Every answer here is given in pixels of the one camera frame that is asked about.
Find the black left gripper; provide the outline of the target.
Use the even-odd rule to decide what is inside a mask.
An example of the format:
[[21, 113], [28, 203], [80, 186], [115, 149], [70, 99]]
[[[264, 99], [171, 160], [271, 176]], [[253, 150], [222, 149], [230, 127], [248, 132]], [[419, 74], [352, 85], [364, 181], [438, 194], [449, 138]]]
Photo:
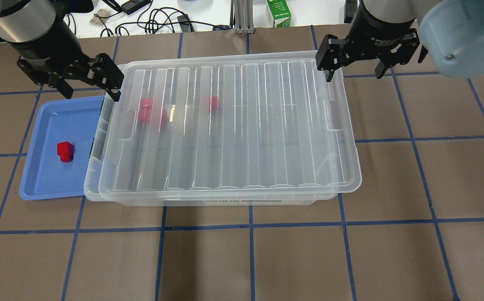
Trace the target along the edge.
[[34, 84], [56, 89], [66, 99], [71, 99], [74, 93], [67, 81], [77, 80], [100, 87], [114, 102], [120, 100], [124, 74], [108, 54], [98, 54], [94, 58], [81, 55], [65, 60], [53, 60], [51, 57], [27, 59], [21, 56], [16, 64]]

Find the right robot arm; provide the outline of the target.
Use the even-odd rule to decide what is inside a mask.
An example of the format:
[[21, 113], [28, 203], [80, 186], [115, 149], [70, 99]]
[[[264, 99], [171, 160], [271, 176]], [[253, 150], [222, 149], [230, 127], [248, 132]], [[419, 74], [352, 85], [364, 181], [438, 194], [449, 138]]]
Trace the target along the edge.
[[342, 67], [375, 59], [380, 79], [408, 64], [418, 48], [418, 63], [431, 55], [444, 76], [484, 74], [484, 0], [348, 0], [345, 17], [347, 36], [324, 36], [315, 56], [327, 82]]

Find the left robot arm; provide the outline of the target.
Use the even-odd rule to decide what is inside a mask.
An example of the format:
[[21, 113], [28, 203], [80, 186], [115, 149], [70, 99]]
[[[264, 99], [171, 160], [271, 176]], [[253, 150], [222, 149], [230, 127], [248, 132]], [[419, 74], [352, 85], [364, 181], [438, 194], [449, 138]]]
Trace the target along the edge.
[[119, 101], [124, 75], [110, 56], [91, 58], [64, 22], [74, 8], [90, 12], [91, 1], [0, 0], [0, 38], [20, 57], [17, 66], [39, 86], [56, 89], [65, 98], [73, 96], [69, 80], [103, 89]]

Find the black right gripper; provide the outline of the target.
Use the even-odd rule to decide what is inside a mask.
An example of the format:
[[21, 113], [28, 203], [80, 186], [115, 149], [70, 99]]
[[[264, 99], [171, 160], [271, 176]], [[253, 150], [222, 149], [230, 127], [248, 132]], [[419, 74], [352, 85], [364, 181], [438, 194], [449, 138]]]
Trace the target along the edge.
[[344, 39], [328, 34], [324, 36], [315, 56], [317, 69], [322, 71], [326, 82], [331, 82], [334, 73], [355, 61], [379, 59], [374, 69], [377, 79], [381, 79], [395, 65], [406, 65], [421, 46], [416, 29], [408, 29], [403, 37], [391, 40], [357, 32]]

